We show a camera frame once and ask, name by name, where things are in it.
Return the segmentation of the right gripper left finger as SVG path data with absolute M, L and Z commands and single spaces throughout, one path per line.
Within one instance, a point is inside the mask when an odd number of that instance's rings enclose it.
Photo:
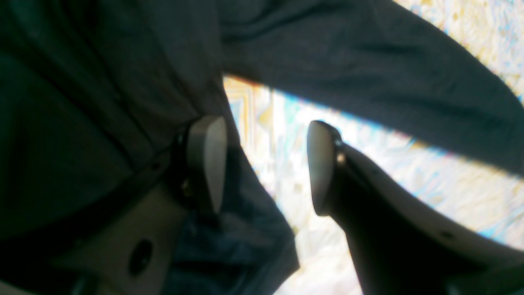
M 189 211 L 219 212 L 228 131 L 219 116 L 204 116 L 176 132 L 168 162 L 137 196 L 86 240 L 55 259 L 74 280 L 55 295 L 159 295 Z

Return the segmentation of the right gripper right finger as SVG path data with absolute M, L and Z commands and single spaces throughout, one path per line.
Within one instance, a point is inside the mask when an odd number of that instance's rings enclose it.
M 312 203 L 346 233 L 365 295 L 522 295 L 523 252 L 487 239 L 403 189 L 339 131 L 307 131 Z

